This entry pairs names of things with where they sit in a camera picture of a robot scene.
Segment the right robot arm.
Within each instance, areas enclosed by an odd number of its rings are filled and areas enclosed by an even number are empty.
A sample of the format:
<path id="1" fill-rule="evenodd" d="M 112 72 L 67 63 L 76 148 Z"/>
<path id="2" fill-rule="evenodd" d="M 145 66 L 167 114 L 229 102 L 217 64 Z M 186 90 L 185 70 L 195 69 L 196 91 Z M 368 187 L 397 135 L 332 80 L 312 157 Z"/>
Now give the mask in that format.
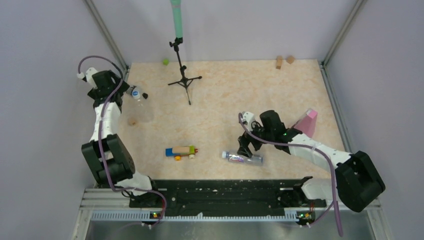
<path id="1" fill-rule="evenodd" d="M 274 110 L 260 114 L 257 122 L 253 113 L 240 112 L 237 120 L 244 130 L 238 138 L 238 152 L 246 157 L 253 155 L 262 145 L 272 145 L 291 156 L 307 160 L 330 173 L 330 179 L 307 180 L 293 192 L 293 200 L 299 206 L 307 206 L 312 200 L 330 199 L 337 205 L 359 213 L 376 200 L 386 185 L 371 157 L 363 151 L 355 153 L 337 150 L 312 139 L 301 130 L 287 128 Z"/>

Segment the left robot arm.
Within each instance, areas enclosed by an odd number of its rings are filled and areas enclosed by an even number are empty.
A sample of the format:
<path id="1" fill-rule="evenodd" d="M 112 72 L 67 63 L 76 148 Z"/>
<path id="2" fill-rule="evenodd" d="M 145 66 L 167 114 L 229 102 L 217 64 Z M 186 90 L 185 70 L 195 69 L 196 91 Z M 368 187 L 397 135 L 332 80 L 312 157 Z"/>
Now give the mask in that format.
<path id="1" fill-rule="evenodd" d="M 87 95 L 94 101 L 94 131 L 90 140 L 81 146 L 81 152 L 96 183 L 114 187 L 134 200 L 141 199 L 149 207 L 156 206 L 161 194 L 154 189 L 149 176 L 136 170 L 131 154 L 118 135 L 123 96 L 131 93 L 134 86 L 111 70 L 98 71 L 94 67 L 78 77 L 92 87 Z"/>

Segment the white Ganten bottle cap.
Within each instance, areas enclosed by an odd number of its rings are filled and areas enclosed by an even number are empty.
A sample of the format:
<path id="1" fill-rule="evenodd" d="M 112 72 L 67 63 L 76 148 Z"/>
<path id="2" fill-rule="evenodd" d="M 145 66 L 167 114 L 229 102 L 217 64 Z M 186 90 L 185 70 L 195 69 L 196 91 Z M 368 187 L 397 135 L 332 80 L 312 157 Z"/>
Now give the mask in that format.
<path id="1" fill-rule="evenodd" d="M 229 157 L 229 152 L 228 151 L 223 151 L 222 154 L 221 154 L 221 157 L 223 159 L 227 159 Z"/>

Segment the clear plastic bottle blue label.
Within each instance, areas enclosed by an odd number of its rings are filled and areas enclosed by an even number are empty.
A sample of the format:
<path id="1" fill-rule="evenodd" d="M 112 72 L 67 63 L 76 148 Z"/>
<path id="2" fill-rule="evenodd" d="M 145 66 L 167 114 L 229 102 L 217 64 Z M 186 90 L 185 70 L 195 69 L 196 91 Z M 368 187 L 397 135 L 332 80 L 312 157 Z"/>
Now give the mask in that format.
<path id="1" fill-rule="evenodd" d="M 126 101 L 124 107 L 127 113 L 127 117 L 136 118 L 138 120 L 138 124 L 152 122 L 155 118 L 154 110 L 149 100 L 149 96 L 148 99 L 144 99 L 142 97 L 143 93 L 146 92 L 136 85 L 131 85 L 126 91 L 128 100 Z"/>

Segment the clear plastic bottle white cap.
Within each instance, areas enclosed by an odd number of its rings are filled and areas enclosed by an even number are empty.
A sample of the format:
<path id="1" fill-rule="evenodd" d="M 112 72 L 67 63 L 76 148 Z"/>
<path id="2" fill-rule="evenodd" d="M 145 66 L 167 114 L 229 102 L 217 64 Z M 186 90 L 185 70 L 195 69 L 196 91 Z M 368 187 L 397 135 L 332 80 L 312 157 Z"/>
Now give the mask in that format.
<path id="1" fill-rule="evenodd" d="M 264 159 L 262 156 L 254 157 L 252 155 L 252 157 L 248 158 L 246 156 L 239 155 L 231 151 L 228 151 L 228 152 L 229 152 L 229 156 L 225 160 L 227 160 L 230 163 L 246 164 L 246 165 L 252 165 L 252 166 L 262 166 L 264 162 Z"/>

